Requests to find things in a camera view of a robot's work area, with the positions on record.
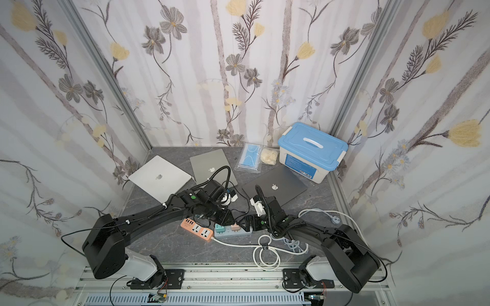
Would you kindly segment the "teal charger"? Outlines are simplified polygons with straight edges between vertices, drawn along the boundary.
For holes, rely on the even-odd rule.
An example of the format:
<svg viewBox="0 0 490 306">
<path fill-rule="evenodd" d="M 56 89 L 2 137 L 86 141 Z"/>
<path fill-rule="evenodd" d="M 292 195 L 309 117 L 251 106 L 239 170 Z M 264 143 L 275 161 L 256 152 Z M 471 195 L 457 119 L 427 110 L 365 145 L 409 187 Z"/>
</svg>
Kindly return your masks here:
<svg viewBox="0 0 490 306">
<path fill-rule="evenodd" d="M 215 224 L 214 225 L 214 232 L 221 234 L 221 233 L 226 232 L 226 228 L 224 226 L 219 225 L 219 224 Z"/>
</svg>

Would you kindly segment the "orange power strip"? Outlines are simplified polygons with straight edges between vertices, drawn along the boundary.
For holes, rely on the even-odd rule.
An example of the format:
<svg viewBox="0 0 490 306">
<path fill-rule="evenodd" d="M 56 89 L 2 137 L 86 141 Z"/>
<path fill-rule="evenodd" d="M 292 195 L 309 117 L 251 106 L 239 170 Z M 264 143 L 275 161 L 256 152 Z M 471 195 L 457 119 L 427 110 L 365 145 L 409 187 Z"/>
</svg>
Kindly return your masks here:
<svg viewBox="0 0 490 306">
<path fill-rule="evenodd" d="M 197 222 L 190 218 L 184 219 L 181 224 L 181 228 L 193 235 L 210 242 L 213 239 L 214 232 L 210 228 L 200 226 Z"/>
</svg>

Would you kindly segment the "blue-grey power strip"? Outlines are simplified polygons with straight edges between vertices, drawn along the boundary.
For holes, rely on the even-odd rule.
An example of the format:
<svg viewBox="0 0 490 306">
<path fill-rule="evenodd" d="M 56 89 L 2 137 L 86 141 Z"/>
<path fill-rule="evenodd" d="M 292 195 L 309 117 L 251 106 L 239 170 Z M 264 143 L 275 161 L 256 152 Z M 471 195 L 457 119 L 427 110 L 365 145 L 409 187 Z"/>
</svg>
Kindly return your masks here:
<svg viewBox="0 0 490 306">
<path fill-rule="evenodd" d="M 243 230 L 242 228 L 238 231 L 238 232 L 233 232 L 231 229 L 230 229 L 231 226 L 225 226 L 226 228 L 226 232 L 224 233 L 215 233 L 214 232 L 214 236 L 217 238 L 217 239 L 222 239 L 222 238 L 232 238 L 232 237 L 244 237 L 244 236 L 250 236 L 253 232 L 252 230 L 250 231 L 245 231 Z"/>
</svg>

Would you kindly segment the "pink charger plug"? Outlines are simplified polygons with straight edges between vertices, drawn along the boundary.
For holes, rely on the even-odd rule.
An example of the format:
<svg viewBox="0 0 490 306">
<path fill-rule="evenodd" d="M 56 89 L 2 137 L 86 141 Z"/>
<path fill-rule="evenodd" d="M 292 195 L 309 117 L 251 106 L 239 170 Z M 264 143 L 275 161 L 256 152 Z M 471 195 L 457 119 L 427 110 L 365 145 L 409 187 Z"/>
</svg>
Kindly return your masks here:
<svg viewBox="0 0 490 306">
<path fill-rule="evenodd" d="M 241 227 L 238 225 L 238 224 L 233 224 L 230 229 L 233 231 L 233 232 L 238 232 Z"/>
</svg>

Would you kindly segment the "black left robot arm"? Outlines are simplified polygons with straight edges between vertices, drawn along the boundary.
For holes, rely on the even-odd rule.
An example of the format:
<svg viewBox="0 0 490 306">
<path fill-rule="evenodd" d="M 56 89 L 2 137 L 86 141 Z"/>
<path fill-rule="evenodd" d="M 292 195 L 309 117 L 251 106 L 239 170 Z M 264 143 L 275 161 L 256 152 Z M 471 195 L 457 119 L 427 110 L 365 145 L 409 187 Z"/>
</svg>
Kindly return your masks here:
<svg viewBox="0 0 490 306">
<path fill-rule="evenodd" d="M 131 289 L 156 289 L 168 276 L 156 256 L 144 256 L 129 250 L 139 238 L 162 226 L 201 215 L 222 226 L 232 225 L 234 217 L 224 206 L 229 193 L 214 180 L 199 184 L 177 194 L 156 207 L 113 218 L 100 217 L 89 230 L 82 251 L 95 279 L 106 279 L 114 274 L 131 277 Z"/>
</svg>

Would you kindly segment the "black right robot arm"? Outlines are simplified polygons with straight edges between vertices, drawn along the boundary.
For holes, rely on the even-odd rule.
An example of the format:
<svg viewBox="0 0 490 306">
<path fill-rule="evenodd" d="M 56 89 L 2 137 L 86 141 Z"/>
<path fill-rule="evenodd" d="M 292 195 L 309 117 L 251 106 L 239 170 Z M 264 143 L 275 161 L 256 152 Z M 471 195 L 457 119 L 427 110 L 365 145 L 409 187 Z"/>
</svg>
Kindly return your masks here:
<svg viewBox="0 0 490 306">
<path fill-rule="evenodd" d="M 359 293 L 383 265 L 348 225 L 325 227 L 288 215 L 274 196 L 267 197 L 263 206 L 264 215 L 247 215 L 238 225 L 244 230 L 266 230 L 276 238 L 285 237 L 321 249 L 339 282 L 353 293 Z"/>
</svg>

